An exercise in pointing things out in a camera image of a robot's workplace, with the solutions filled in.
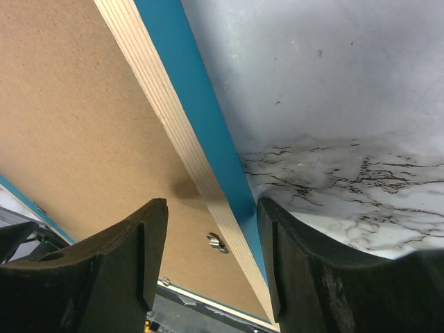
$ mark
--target white marble surface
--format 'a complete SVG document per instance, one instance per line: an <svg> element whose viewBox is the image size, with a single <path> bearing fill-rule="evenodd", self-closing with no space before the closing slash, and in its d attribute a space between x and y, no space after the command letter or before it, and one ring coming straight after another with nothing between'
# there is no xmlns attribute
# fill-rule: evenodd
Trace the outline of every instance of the white marble surface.
<svg viewBox="0 0 444 333"><path fill-rule="evenodd" d="M304 136L241 161L256 196L349 246L394 258L444 248L444 137L407 134Z"/></svg>
<svg viewBox="0 0 444 333"><path fill-rule="evenodd" d="M18 214L40 221L40 218L32 213L27 206L25 206L20 200L15 198L9 191L0 185L0 207L12 210Z"/></svg>
<svg viewBox="0 0 444 333"><path fill-rule="evenodd" d="M182 4L256 196L377 255L444 246L444 0Z"/></svg>

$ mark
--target hardboard panel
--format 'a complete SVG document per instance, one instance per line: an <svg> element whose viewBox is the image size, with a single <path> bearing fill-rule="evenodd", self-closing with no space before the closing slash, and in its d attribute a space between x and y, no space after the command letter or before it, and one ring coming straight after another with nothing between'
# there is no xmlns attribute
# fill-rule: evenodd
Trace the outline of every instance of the hardboard panel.
<svg viewBox="0 0 444 333"><path fill-rule="evenodd" d="M161 276L265 317L93 1L0 3L0 173L76 241L168 200Z"/></svg>

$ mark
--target wooden board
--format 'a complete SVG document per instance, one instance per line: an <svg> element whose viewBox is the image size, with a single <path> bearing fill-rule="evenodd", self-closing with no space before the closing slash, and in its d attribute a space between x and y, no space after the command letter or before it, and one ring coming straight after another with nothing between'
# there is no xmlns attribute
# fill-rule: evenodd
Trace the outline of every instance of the wooden board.
<svg viewBox="0 0 444 333"><path fill-rule="evenodd" d="M273 311L271 309L268 287L230 206L236 206L239 205L239 203L246 205L248 203L242 200L237 202L230 201L229 204L227 196L229 193L234 194L237 189L224 187L222 190L217 181L220 178L216 179L213 169L210 166L209 158L207 158L207 154L210 152L204 152L200 145L200 142L205 144L205 140L211 142L213 138L209 136L213 135L213 133L209 133L205 130L205 134L200 136L200 140L202 141L198 141L196 133L191 127L190 120L188 120L187 115L185 114L184 106L182 106L181 100L179 99L179 92L177 92L173 86L173 79L170 79L167 69L157 52L156 44L152 41L149 31L147 31L145 27L145 24L147 24L152 31L156 31L158 28L173 29L175 24L173 20L183 20L185 18L180 3L166 3L166 6L163 7L163 4L159 5L156 2L148 2L146 3L147 7L144 9L144 14L152 15L149 15L149 18L145 16L145 19L149 21L142 21L140 13L133 0L95 0L95 2L125 55L126 60L131 66L131 69L139 81L147 99L150 101L156 115L161 120L169 139L175 150L178 152L180 159L183 161L191 179L196 184L199 193L203 195L211 215L214 217L216 224L225 236L232 253L236 257L236 260L250 282L253 291L261 302L266 315L270 321L273 322ZM176 7L176 9L181 12L177 17L174 15L175 9L170 7L170 5ZM174 38L177 38L176 43L180 43L178 35L180 36L181 33L183 34L183 38L189 37L186 30L184 30L188 28L188 25L185 23L181 25L181 27L183 27L183 29L172 30L175 35ZM162 44L160 38L169 38L168 34L156 36L160 46ZM179 60L182 56L185 58L184 53L187 53L187 47L189 47L189 45L181 45L181 47L184 48L184 53L181 54L178 53L178 49L176 49L175 46L177 46L177 44L169 43L168 48L162 49L165 59L171 56L177 57ZM199 58L196 53L193 53L191 57ZM176 84L181 85L184 80L189 80L190 87L199 89L199 93L195 94L194 98L199 99L199 94L201 94L201 98L204 101L203 103L188 103L188 112L190 112L190 109L194 108L199 108L201 112L208 112L208 105L210 105L211 102L216 102L216 99L213 101L204 99L203 95L210 92L205 88L202 89L203 86L198 84L203 77L193 75L193 71L191 70L192 66L199 66L199 64L196 64L195 62L178 63L182 64L183 68L175 68L175 71L178 71L181 74L186 73L187 75L177 77L174 76L174 71L171 72L171 75L177 80ZM203 64L200 63L199 67L205 71ZM190 94L191 92L188 89L185 89L182 91L182 98L187 100ZM201 114L200 117L209 117L209 114ZM220 123L213 123L213 126L220 126ZM225 168L227 165L233 167L233 169L236 167L240 168L240 164L238 164L239 160L236 155L234 156L234 160L235 164L226 164ZM219 168L221 163L225 164L225 162L219 159L219 157L213 160L213 162L216 163L212 164L214 168ZM231 196L231 200L236 200L235 197L241 200L241 198L237 196ZM254 218L248 221L248 223L252 223L249 226L255 228ZM256 245L260 246L259 239L257 239Z"/></svg>
<svg viewBox="0 0 444 333"><path fill-rule="evenodd" d="M93 1L0 3L0 173L75 240L168 200L161 275L265 317Z"/></svg>

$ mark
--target black plastic part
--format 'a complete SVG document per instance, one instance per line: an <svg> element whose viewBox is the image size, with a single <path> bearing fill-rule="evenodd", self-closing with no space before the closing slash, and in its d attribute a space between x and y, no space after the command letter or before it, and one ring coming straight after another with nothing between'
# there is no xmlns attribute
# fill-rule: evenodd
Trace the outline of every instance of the black plastic part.
<svg viewBox="0 0 444 333"><path fill-rule="evenodd" d="M155 199L122 222L37 262L0 265L0 331L143 332L167 219L166 201Z"/></svg>
<svg viewBox="0 0 444 333"><path fill-rule="evenodd" d="M25 222L0 228L0 263L8 261L37 227L36 222Z"/></svg>
<svg viewBox="0 0 444 333"><path fill-rule="evenodd" d="M290 332L444 332L444 250L363 253L259 200L275 319Z"/></svg>

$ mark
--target marble pattern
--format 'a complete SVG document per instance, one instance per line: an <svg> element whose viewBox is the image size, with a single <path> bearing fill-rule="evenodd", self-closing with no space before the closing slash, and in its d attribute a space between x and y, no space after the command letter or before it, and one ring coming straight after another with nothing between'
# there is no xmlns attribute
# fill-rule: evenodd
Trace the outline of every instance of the marble pattern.
<svg viewBox="0 0 444 333"><path fill-rule="evenodd" d="M430 133L303 136L240 158L256 197L353 248L395 258L444 247L441 147L444 137Z"/></svg>

